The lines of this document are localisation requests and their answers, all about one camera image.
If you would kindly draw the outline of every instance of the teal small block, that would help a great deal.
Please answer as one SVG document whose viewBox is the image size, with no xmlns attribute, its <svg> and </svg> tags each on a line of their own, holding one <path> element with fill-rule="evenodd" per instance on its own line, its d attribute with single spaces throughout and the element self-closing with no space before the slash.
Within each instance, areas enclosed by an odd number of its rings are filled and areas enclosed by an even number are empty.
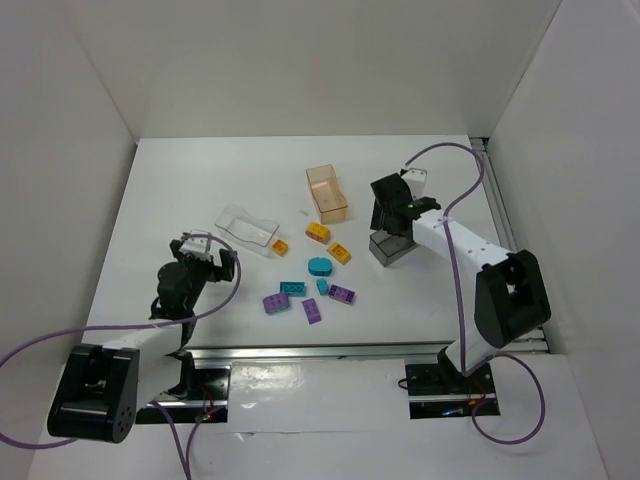
<svg viewBox="0 0 640 480">
<path fill-rule="evenodd" d="M 328 277 L 333 266 L 331 260 L 325 257 L 314 257 L 309 260 L 309 273 L 314 277 Z"/>
<path fill-rule="evenodd" d="M 329 284 L 324 278 L 316 280 L 316 285 L 318 286 L 318 292 L 320 292 L 320 295 L 326 295 L 329 293 Z"/>
<path fill-rule="evenodd" d="M 307 286 L 304 282 L 280 282 L 280 291 L 290 297 L 305 297 Z"/>
</svg>

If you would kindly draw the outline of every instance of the small orange block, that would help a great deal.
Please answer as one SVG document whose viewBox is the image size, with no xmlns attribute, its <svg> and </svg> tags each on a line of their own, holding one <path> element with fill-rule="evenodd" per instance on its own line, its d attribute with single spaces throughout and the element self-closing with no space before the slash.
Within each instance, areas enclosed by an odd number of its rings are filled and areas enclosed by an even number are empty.
<svg viewBox="0 0 640 480">
<path fill-rule="evenodd" d="M 271 249 L 278 255 L 282 256 L 287 253 L 287 250 L 289 250 L 289 245 L 284 243 L 282 240 L 276 240 L 276 243 L 271 246 Z"/>
<path fill-rule="evenodd" d="M 331 235 L 327 227 L 316 222 L 311 222 L 304 233 L 307 234 L 307 237 L 320 243 L 327 243 L 329 241 L 329 235 Z"/>
<path fill-rule="evenodd" d="M 327 248 L 327 252 L 329 252 L 333 258 L 338 260 L 343 265 L 351 260 L 351 254 L 349 253 L 349 250 L 344 248 L 338 242 L 332 244 L 329 248 Z"/>
</svg>

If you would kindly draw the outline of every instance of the clear plastic container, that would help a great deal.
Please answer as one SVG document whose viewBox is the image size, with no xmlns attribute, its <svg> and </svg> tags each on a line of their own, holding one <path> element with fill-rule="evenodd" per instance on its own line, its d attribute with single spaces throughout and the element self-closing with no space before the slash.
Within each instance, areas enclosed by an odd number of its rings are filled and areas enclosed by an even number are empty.
<svg viewBox="0 0 640 480">
<path fill-rule="evenodd" d="M 280 225 L 272 220 L 262 220 L 250 215 L 243 208 L 229 204 L 215 222 L 220 236 L 238 245 L 271 256 L 271 247 L 278 241 L 276 232 Z"/>
<path fill-rule="evenodd" d="M 320 223 L 340 222 L 347 217 L 347 199 L 338 188 L 333 165 L 309 168 L 307 181 Z"/>
<path fill-rule="evenodd" d="M 388 267 L 417 247 L 418 244 L 414 241 L 389 235 L 384 230 L 378 230 L 369 237 L 369 251 L 383 267 Z"/>
</svg>

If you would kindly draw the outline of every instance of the orange translucent container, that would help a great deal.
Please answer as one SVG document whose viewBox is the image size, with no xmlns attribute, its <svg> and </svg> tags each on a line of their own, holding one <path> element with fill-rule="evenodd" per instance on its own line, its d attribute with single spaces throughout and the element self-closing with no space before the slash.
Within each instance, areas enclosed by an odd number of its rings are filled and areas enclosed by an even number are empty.
<svg viewBox="0 0 640 480">
<path fill-rule="evenodd" d="M 333 165 L 307 169 L 307 181 L 320 223 L 340 222 L 347 218 L 347 199 L 338 188 Z"/>
</svg>

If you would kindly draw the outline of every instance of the teal round block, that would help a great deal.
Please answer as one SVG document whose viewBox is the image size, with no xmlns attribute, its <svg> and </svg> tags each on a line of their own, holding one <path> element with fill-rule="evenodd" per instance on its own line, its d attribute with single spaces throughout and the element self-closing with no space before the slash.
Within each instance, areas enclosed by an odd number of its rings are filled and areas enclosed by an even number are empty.
<svg viewBox="0 0 640 480">
<path fill-rule="evenodd" d="M 328 277 L 332 270 L 333 265 L 328 258 L 314 257 L 309 260 L 309 273 L 314 277 Z"/>
</svg>

